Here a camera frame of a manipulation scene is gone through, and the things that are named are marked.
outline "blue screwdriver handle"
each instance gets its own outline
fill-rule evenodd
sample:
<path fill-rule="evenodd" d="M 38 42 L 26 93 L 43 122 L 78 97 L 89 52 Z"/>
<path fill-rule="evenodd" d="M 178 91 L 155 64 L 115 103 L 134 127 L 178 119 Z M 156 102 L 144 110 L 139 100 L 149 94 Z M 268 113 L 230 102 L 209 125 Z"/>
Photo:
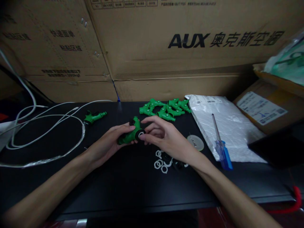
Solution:
<path fill-rule="evenodd" d="M 215 141 L 215 150 L 219 154 L 219 159 L 224 170 L 233 170 L 232 163 L 224 141 Z"/>

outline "green nozzle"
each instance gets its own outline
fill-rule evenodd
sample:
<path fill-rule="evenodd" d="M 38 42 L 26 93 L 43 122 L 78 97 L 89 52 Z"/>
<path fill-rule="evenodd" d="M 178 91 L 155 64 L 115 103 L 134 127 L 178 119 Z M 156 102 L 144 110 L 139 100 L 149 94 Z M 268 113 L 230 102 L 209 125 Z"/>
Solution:
<path fill-rule="evenodd" d="M 162 118 L 162 119 L 164 119 L 164 120 L 171 120 L 171 121 L 175 121 L 175 118 L 173 118 L 170 114 L 168 114 L 168 113 L 165 113 L 165 112 L 161 112 L 161 111 L 159 111 L 158 113 L 157 113 L 157 115 L 160 117 L 160 118 Z"/>
<path fill-rule="evenodd" d="M 180 111 L 180 110 L 173 110 L 171 106 L 166 104 L 166 110 L 169 114 L 171 114 L 173 117 L 175 116 L 181 116 L 183 114 L 185 114 L 184 111 Z"/>
<path fill-rule="evenodd" d="M 150 103 L 145 104 L 143 107 L 139 108 L 139 114 L 146 114 L 147 116 L 155 116 L 152 111 L 155 106 L 151 105 Z"/>
<path fill-rule="evenodd" d="M 178 105 L 178 102 L 179 102 L 179 99 L 178 98 L 175 98 L 173 100 L 170 100 L 168 102 L 169 106 L 175 108 L 176 110 L 179 110 L 179 111 L 182 111 L 182 109 L 179 107 Z"/>
<path fill-rule="evenodd" d="M 164 106 L 166 104 L 162 103 L 161 101 L 156 101 L 155 99 L 152 98 L 150 100 L 150 105 L 152 105 L 152 106 Z"/>
<path fill-rule="evenodd" d="M 125 135 L 120 136 L 117 142 L 118 145 L 128 144 L 133 140 L 139 141 L 139 136 L 146 133 L 145 130 L 140 127 L 138 117 L 134 117 L 132 120 L 130 120 L 129 124 L 130 126 L 134 125 L 135 129 Z"/>
<path fill-rule="evenodd" d="M 188 113 L 191 113 L 191 109 L 188 107 L 189 100 L 179 101 L 178 105 Z"/>
<path fill-rule="evenodd" d="M 95 122 L 95 120 L 101 119 L 102 117 L 106 116 L 108 113 L 107 112 L 101 112 L 101 113 L 94 113 L 92 114 L 91 111 L 87 111 L 86 115 L 85 115 L 85 119 L 84 121 L 87 121 L 91 124 L 93 124 Z"/>

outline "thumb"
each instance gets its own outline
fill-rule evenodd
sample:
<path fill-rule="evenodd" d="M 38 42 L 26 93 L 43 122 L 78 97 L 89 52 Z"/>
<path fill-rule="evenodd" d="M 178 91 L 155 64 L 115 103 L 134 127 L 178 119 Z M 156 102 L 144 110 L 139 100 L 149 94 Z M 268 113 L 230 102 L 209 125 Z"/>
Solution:
<path fill-rule="evenodd" d="M 150 134 L 143 134 L 139 137 L 140 140 L 143 140 L 145 142 L 148 142 L 148 143 L 152 143 L 156 146 L 160 146 L 161 142 L 162 142 L 162 139 L 160 138 L 157 138 L 153 135 L 150 135 Z"/>

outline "black table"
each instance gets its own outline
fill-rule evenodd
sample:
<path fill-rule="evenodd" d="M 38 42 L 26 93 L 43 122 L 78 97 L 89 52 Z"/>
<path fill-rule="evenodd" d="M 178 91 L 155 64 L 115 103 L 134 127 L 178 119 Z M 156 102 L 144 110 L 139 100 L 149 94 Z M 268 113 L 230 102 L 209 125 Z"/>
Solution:
<path fill-rule="evenodd" d="M 65 114 L 83 104 L 64 104 L 50 114 Z M 60 160 L 25 169 L 0 168 L 1 213 L 20 201 L 45 182 L 55 172 L 77 155 L 84 147 L 100 138 L 110 127 L 123 124 L 133 116 L 140 120 L 138 108 L 142 102 L 92 103 L 76 116 L 84 119 L 86 110 L 107 111 L 108 115 L 94 123 L 86 138 L 71 154 Z M 51 127 L 58 117 L 47 117 L 28 124 L 16 137 L 17 144 L 32 141 Z M 203 136 L 191 114 L 177 117 L 176 128 L 185 136 L 189 132 Z M 81 136 L 81 124 L 69 118 L 58 125 L 46 137 L 20 150 L 3 149 L 0 161 L 24 164 L 31 161 L 64 154 Z M 204 153 L 220 170 L 205 141 Z M 122 213 L 166 212 L 219 206 L 219 201 L 199 175 L 187 167 L 167 174 L 154 168 L 157 147 L 132 145 L 118 151 L 103 166 L 88 175 L 55 209 L 50 220 L 83 219 Z M 292 200 L 292 182 L 288 171 L 273 169 L 264 163 L 233 162 L 233 171 L 222 172 L 257 203 Z M 304 167 L 292 168 L 296 184 L 304 192 Z"/>

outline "forearm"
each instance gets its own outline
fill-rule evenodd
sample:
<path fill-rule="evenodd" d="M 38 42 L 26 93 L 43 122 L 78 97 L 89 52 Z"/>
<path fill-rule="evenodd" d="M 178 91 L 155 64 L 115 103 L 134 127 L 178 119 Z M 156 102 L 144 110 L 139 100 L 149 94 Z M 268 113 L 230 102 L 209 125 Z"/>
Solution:
<path fill-rule="evenodd" d="M 90 165 L 85 159 L 80 156 L 75 158 L 10 208 L 3 216 L 4 222 L 12 228 L 38 227 L 90 172 Z"/>
<path fill-rule="evenodd" d="M 195 154 L 190 165 L 198 172 L 226 208 L 238 227 L 281 227 L 256 202 L 250 199 L 204 155 Z"/>

